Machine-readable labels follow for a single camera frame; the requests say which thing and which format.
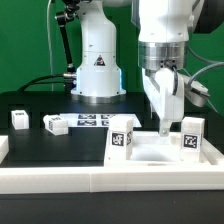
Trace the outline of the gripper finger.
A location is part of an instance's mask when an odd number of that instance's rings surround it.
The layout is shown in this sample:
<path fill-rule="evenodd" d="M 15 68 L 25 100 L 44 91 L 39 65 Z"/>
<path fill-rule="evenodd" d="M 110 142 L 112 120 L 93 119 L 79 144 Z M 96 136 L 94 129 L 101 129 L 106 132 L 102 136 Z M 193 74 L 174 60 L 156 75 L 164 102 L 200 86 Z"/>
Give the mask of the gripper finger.
<path fill-rule="evenodd" d="M 161 137 L 167 137 L 170 133 L 172 123 L 170 121 L 161 120 L 159 124 L 159 135 Z"/>

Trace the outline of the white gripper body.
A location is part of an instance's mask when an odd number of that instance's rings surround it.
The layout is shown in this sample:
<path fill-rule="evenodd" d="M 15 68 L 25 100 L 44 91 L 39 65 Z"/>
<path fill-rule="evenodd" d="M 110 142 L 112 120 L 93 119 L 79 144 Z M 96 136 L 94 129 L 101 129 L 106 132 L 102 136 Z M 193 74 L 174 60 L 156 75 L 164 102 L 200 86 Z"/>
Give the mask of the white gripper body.
<path fill-rule="evenodd" d="M 156 72 L 142 70 L 143 88 L 161 121 L 179 122 L 184 114 L 184 81 L 174 72 L 160 68 Z"/>

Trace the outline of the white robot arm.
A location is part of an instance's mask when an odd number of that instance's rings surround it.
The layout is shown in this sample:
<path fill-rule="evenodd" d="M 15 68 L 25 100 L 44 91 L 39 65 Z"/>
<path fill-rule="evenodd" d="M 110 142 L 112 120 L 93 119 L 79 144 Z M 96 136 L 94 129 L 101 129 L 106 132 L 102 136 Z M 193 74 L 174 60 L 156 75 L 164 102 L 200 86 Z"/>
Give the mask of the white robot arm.
<path fill-rule="evenodd" d="M 81 24 L 82 61 L 68 64 L 75 84 L 71 94 L 91 103 L 110 102 L 126 94 L 116 51 L 122 48 L 117 27 L 105 16 L 106 8 L 131 8 L 134 54 L 143 88 L 160 120 L 159 133 L 169 134 L 184 114 L 184 91 L 192 86 L 178 71 L 186 65 L 189 35 L 210 33 L 224 22 L 224 0 L 62 0 L 67 22 Z"/>

